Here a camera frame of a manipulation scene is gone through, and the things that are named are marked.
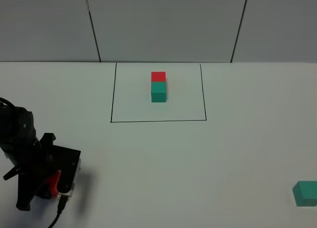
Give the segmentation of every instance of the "black line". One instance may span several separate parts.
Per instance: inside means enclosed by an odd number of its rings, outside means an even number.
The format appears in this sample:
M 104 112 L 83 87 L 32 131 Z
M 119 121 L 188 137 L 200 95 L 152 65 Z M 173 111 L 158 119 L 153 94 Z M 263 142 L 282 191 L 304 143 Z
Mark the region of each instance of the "black line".
M 232 56 L 231 56 L 230 62 L 232 62 L 232 60 L 233 60 L 234 52 L 235 52 L 236 47 L 237 47 L 237 42 L 238 42 L 238 38 L 239 38 L 239 34 L 240 34 L 240 29 L 241 29 L 241 25 L 242 25 L 242 21 L 243 21 L 243 17 L 244 17 L 244 12 L 245 12 L 245 10 L 246 10 L 247 2 L 248 2 L 248 0 L 246 0 L 246 1 L 244 2 L 243 11 L 242 11 L 241 19 L 240 19 L 240 25 L 239 25 L 239 29 L 238 29 L 238 33 L 237 33 L 237 37 L 236 37 L 236 42 L 234 43 L 233 52 L 232 52 Z
M 113 113 L 113 103 L 114 103 L 114 90 L 115 90 L 115 76 L 117 74 L 117 63 L 115 64 L 115 70 L 114 70 L 114 83 L 113 83 L 113 96 L 112 96 L 112 109 L 111 109 L 111 120 L 110 122 L 112 123 L 112 113 Z
M 204 95 L 204 84 L 203 84 L 203 71 L 202 71 L 202 65 L 200 65 L 200 75 L 202 77 L 202 90 L 203 90 L 203 99 L 204 99 L 204 109 L 205 109 L 205 118 L 206 118 L 206 121 L 207 121 L 207 114 L 206 114 L 206 105 L 205 105 L 205 95 Z
M 111 123 L 150 123 L 150 122 L 198 122 L 206 121 L 206 119 L 197 119 L 197 120 L 157 120 L 157 121 L 118 121 Z
M 103 62 L 118 62 L 118 63 L 211 63 L 210 61 L 145 61 L 145 60 L 122 60 L 114 59 Z M 228 63 L 228 61 L 213 61 L 212 63 Z
M 88 4 L 88 0 L 85 0 L 87 5 L 88 5 L 88 8 L 89 8 L 89 18 L 90 18 L 90 23 L 91 23 L 91 27 L 93 29 L 93 34 L 94 34 L 94 38 L 95 38 L 95 44 L 96 44 L 96 48 L 97 48 L 97 53 L 98 53 L 98 58 L 99 58 L 99 62 L 101 62 L 101 58 L 100 58 L 100 53 L 99 53 L 99 47 L 98 47 L 98 44 L 97 44 L 97 38 L 96 38 L 96 33 L 95 33 L 95 28 L 94 28 L 94 25 L 93 25 L 93 19 L 91 18 L 91 14 L 90 14 L 90 7 L 89 7 L 89 4 Z

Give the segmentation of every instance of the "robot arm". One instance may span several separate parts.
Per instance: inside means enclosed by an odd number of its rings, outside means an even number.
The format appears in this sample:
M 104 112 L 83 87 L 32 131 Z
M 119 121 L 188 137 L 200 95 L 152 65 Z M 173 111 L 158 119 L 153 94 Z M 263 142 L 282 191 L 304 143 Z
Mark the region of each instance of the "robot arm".
M 16 207 L 30 211 L 33 197 L 49 199 L 74 188 L 80 168 L 80 151 L 53 145 L 55 136 L 36 138 L 33 114 L 0 98 L 0 147 L 14 168 L 3 178 L 18 175 Z

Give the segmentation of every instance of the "red cube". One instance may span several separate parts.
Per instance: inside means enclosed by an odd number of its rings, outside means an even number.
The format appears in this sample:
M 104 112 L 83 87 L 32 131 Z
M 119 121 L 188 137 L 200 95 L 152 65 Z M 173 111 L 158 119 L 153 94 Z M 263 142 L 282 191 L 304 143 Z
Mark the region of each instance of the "red cube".
M 156 71 L 152 72 L 152 82 L 166 82 L 166 73 L 165 71 Z

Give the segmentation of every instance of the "black square outline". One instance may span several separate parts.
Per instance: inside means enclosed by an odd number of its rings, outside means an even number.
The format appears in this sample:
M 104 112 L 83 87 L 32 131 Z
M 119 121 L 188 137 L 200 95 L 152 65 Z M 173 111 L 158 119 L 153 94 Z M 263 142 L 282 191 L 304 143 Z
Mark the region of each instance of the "black square outline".
M 200 66 L 200 75 L 202 80 L 202 93 L 203 93 L 203 100 L 204 100 L 204 110 L 205 110 L 205 119 L 198 119 L 198 120 L 153 120 L 153 121 L 120 121 L 120 122 L 113 122 L 112 121 L 112 114 L 113 114 L 113 103 L 114 103 L 114 92 L 115 92 L 115 77 L 117 74 L 117 62 L 115 64 L 114 70 L 114 83 L 113 83 L 113 96 L 112 96 L 112 109 L 111 109 L 111 120 L 110 123 L 149 123 L 149 122 L 198 122 L 198 121 L 207 121 L 207 114 L 206 114 L 206 105 L 205 105 L 205 95 L 204 95 L 204 84 L 203 84 L 203 72 L 202 72 L 202 65 Z

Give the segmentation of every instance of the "cube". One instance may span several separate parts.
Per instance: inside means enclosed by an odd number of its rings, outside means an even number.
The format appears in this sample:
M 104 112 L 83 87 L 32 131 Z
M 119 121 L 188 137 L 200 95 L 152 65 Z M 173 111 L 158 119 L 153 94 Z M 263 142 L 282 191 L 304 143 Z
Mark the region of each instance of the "cube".
M 317 181 L 298 181 L 293 193 L 298 207 L 317 206 Z
M 167 101 L 166 82 L 151 82 L 151 99 L 152 103 Z
M 151 82 L 166 82 L 165 71 L 157 71 L 151 73 Z

